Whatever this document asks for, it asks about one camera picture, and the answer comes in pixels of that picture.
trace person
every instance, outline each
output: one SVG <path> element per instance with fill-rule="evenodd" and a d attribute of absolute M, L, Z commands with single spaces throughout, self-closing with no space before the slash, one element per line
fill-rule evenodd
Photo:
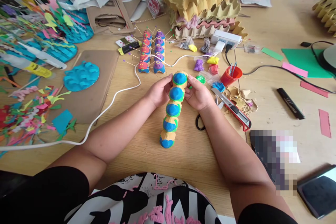
<path fill-rule="evenodd" d="M 91 194 L 107 165 L 151 113 L 169 101 L 172 78 L 170 74 L 154 83 L 129 109 L 93 130 L 84 144 L 3 197 L 0 209 L 10 221 L 6 223 L 220 224 L 202 192 L 164 175 L 132 175 Z M 185 100 L 207 128 L 237 223 L 296 223 L 262 163 L 226 120 L 209 90 L 191 75 L 190 85 Z"/>

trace white cable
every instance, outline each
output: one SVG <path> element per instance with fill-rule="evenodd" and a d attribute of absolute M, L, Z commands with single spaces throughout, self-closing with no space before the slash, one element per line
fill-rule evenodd
<path fill-rule="evenodd" d="M 157 57 L 156 55 L 154 54 L 151 54 L 149 56 L 154 56 L 158 59 L 160 59 L 159 57 Z M 166 62 L 163 62 L 164 64 L 166 64 L 167 66 L 175 66 L 177 64 L 177 62 L 179 62 L 180 59 L 184 58 L 184 57 L 204 57 L 204 56 L 208 56 L 208 55 L 202 55 L 202 56 L 192 56 L 192 55 L 183 55 L 181 56 L 179 59 L 177 59 L 177 61 L 173 64 L 173 65 L 169 65 L 167 64 Z M 86 135 L 83 139 L 82 142 L 73 142 L 73 141 L 67 141 L 67 140 L 61 140 L 61 141 L 57 141 L 57 142 L 50 142 L 50 143 L 40 143 L 40 144 L 36 144 L 36 145 L 21 145 L 21 146 L 1 146 L 0 147 L 0 151 L 19 151 L 19 150 L 25 150 L 25 149 L 35 149 L 35 148 L 42 148 L 42 147 L 49 147 L 49 146 L 53 146 L 53 145 L 57 145 L 57 144 L 62 144 L 62 143 L 66 143 L 66 144 L 72 144 L 72 145 L 82 145 L 83 143 L 85 143 L 85 141 L 87 140 L 88 136 L 89 136 L 89 133 L 90 133 L 90 130 L 91 130 L 91 127 L 92 125 L 98 120 L 99 117 L 101 117 L 111 106 L 112 104 L 114 103 L 114 99 L 116 98 L 117 94 L 119 94 L 120 92 L 122 91 L 126 91 L 126 90 L 130 90 L 130 89 L 133 89 L 133 88 L 137 88 L 138 86 L 140 86 L 141 84 L 141 80 L 137 74 L 137 66 L 138 64 L 134 67 L 134 73 L 136 75 L 136 77 L 138 78 L 139 80 L 139 84 L 134 86 L 134 87 L 129 87 L 129 88 L 126 88 L 126 89 L 122 89 L 122 90 L 119 90 L 118 92 L 116 92 L 113 96 L 113 99 L 112 99 L 112 102 L 110 103 L 110 105 L 103 111 L 100 113 L 99 116 L 97 116 L 96 119 L 94 119 L 92 121 L 92 123 L 89 125 L 87 131 L 86 131 Z"/>

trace red plastic cup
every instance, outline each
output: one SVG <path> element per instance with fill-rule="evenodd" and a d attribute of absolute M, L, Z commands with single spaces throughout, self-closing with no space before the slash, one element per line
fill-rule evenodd
<path fill-rule="evenodd" d="M 225 87 L 230 86 L 233 82 L 238 80 L 240 77 L 243 76 L 242 70 L 236 66 L 234 69 L 234 72 L 231 73 L 230 76 L 230 66 L 226 69 L 226 71 L 223 73 L 222 77 L 220 78 L 221 82 L 224 84 Z"/>

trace hand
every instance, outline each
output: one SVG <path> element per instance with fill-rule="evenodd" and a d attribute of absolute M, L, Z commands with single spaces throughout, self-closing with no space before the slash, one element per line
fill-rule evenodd
<path fill-rule="evenodd" d="M 145 94 L 145 98 L 149 99 L 158 108 L 169 101 L 169 90 L 173 86 L 173 74 L 162 78 L 155 82 Z"/>
<path fill-rule="evenodd" d="M 198 112 L 215 104 L 209 90 L 191 75 L 188 75 L 188 86 L 185 88 L 184 98 Z"/>

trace phone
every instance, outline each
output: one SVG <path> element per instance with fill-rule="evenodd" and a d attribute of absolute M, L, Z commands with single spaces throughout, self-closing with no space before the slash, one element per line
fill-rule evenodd
<path fill-rule="evenodd" d="M 336 210 L 336 165 L 298 181 L 297 191 L 312 213 L 321 219 Z"/>

